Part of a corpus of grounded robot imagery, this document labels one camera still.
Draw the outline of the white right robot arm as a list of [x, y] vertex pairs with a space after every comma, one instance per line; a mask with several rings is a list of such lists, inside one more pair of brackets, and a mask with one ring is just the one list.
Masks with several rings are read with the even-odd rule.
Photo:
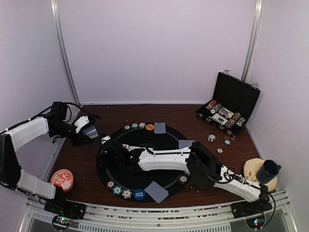
[[154, 170], [177, 170], [189, 173], [202, 188], [221, 188], [248, 201], [248, 210], [258, 213], [269, 202], [267, 187], [246, 180], [223, 165], [200, 142], [174, 150], [124, 146], [110, 136], [101, 139], [97, 161], [104, 166], [119, 167], [128, 173]]

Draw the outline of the blue small blind button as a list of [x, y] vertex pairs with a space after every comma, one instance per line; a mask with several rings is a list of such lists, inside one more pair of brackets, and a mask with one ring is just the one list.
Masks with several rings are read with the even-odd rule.
[[133, 192], [133, 197], [135, 200], [141, 201], [145, 198], [145, 191], [142, 189], [137, 189]]

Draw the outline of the card dealt to big blind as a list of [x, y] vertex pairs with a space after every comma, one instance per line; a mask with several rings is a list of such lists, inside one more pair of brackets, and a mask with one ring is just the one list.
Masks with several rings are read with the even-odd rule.
[[166, 133], [166, 124], [165, 123], [154, 123], [154, 133], [155, 134], [165, 134]]

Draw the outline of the yellow big blind button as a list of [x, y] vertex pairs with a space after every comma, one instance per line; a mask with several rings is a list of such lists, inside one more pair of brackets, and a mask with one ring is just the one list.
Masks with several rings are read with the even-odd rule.
[[147, 124], [147, 125], [145, 126], [145, 128], [146, 128], [148, 131], [152, 131], [152, 130], [154, 130], [155, 126], [154, 126], [154, 124]]

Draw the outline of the card dealt to small blind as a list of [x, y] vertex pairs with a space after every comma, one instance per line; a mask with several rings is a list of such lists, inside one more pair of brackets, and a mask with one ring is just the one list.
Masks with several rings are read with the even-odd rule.
[[161, 203], [169, 196], [169, 192], [155, 181], [147, 186], [144, 191], [150, 195], [156, 203]]

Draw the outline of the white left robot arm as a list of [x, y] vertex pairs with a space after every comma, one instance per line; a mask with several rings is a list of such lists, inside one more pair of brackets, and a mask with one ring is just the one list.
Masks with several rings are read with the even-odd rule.
[[73, 146], [83, 146], [93, 142], [98, 136], [94, 120], [82, 116], [69, 124], [60, 119], [38, 117], [0, 136], [0, 183], [11, 190], [20, 190], [51, 200], [50, 206], [60, 215], [66, 214], [69, 203], [60, 196], [61, 188], [41, 180], [33, 171], [21, 167], [31, 158], [38, 157], [40, 151], [47, 151], [47, 137], [59, 137], [71, 141]]

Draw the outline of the ace of spades card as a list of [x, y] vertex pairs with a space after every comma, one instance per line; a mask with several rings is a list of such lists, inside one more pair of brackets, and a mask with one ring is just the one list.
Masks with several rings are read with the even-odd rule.
[[128, 147], [128, 150], [129, 151], [132, 151], [132, 150], [134, 150], [134, 149], [139, 149], [140, 147], [137, 147], [137, 146], [129, 146]]

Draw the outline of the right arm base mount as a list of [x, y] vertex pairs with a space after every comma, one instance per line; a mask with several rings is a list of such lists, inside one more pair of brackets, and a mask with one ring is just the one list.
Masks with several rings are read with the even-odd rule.
[[271, 203], [262, 203], [259, 200], [255, 202], [239, 202], [231, 204], [231, 211], [234, 219], [245, 218], [249, 228], [258, 230], [266, 225], [265, 212], [272, 210]]

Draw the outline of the blue patterned card deck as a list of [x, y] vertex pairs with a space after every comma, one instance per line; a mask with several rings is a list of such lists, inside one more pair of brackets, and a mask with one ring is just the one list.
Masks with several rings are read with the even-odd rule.
[[94, 139], [94, 138], [98, 137], [98, 131], [95, 128], [94, 125], [83, 129], [83, 133], [84, 133], [84, 135], [88, 136], [90, 139]]

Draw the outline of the card dealt to dealer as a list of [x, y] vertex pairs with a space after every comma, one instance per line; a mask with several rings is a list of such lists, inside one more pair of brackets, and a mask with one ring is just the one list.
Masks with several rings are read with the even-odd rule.
[[194, 140], [179, 140], [179, 149], [190, 147]]

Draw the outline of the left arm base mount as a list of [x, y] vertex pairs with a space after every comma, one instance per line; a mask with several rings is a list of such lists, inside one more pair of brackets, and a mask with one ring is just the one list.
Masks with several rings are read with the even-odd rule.
[[52, 226], [56, 231], [68, 229], [76, 219], [83, 219], [86, 205], [68, 201], [63, 190], [56, 189], [53, 199], [40, 198], [44, 201], [44, 210], [53, 213]]

